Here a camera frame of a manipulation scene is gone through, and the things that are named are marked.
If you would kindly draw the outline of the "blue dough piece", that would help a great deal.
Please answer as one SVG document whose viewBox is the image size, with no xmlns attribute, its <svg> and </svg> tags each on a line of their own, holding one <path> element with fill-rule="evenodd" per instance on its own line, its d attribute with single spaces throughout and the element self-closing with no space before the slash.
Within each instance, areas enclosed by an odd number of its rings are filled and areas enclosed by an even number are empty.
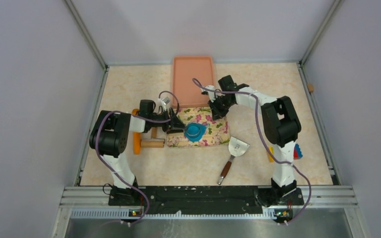
<svg viewBox="0 0 381 238">
<path fill-rule="evenodd" d="M 190 122 L 187 124 L 184 136 L 191 142 L 198 142 L 202 139 L 207 127 L 203 124 Z"/>
</svg>

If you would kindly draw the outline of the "wooden double-ended roller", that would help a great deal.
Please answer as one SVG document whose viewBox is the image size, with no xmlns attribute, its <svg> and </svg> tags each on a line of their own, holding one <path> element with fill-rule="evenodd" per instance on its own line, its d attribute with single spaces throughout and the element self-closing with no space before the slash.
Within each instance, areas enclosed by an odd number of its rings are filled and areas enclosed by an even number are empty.
<svg viewBox="0 0 381 238">
<path fill-rule="evenodd" d="M 158 128 L 151 129 L 150 139 L 142 139 L 140 142 L 141 148 L 163 148 L 165 146 L 165 139 L 157 137 Z"/>
</svg>

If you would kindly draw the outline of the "metal scraper wooden handle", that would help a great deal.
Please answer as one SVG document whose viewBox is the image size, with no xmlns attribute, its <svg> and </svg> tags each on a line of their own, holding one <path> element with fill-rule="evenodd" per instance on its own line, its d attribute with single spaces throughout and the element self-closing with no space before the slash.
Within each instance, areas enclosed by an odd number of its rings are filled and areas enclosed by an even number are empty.
<svg viewBox="0 0 381 238">
<path fill-rule="evenodd" d="M 244 155 L 249 147 L 250 147 L 250 145 L 248 143 L 246 143 L 240 139 L 237 139 L 236 137 L 233 137 L 233 136 L 230 137 L 229 144 L 228 144 L 228 150 L 230 153 L 230 158 L 228 159 L 225 166 L 223 167 L 222 172 L 220 173 L 220 176 L 217 180 L 218 185 L 221 185 L 223 183 L 225 177 L 227 176 L 227 174 L 228 174 L 228 172 L 232 166 L 233 160 L 236 157 L 240 157 L 240 156 Z"/>
</svg>

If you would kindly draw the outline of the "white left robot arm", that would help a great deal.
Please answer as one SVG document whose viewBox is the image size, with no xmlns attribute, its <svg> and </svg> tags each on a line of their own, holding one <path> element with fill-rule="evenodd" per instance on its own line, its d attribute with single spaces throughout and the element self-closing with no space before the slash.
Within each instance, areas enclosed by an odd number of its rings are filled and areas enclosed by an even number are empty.
<svg viewBox="0 0 381 238">
<path fill-rule="evenodd" d="M 102 110 L 89 137 L 90 148 L 112 173 L 113 185 L 122 189 L 120 198 L 127 205 L 133 205 L 139 199 L 136 177 L 125 152 L 129 134 L 147 133 L 154 127 L 162 128 L 165 133 L 183 132 L 185 129 L 178 118 L 179 106 L 171 108 L 161 104 L 158 112 L 155 112 L 155 106 L 152 100 L 141 100 L 135 113 Z"/>
</svg>

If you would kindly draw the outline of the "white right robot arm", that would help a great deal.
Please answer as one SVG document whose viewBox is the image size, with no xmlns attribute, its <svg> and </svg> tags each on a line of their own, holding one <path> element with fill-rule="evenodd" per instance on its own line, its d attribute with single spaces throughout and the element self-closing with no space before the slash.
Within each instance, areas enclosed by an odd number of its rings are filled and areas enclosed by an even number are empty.
<svg viewBox="0 0 381 238">
<path fill-rule="evenodd" d="M 272 145 L 272 149 L 267 150 L 275 162 L 271 198 L 277 204 L 285 204 L 297 188 L 293 165 L 296 141 L 302 129 L 291 99 L 265 95 L 247 84 L 238 85 L 229 75 L 218 83 L 219 91 L 212 85 L 201 89 L 202 94 L 209 96 L 208 105 L 213 119 L 225 117 L 233 105 L 247 106 L 255 111 L 255 122 L 262 123 L 262 126 L 257 126 L 261 142 Z"/>
</svg>

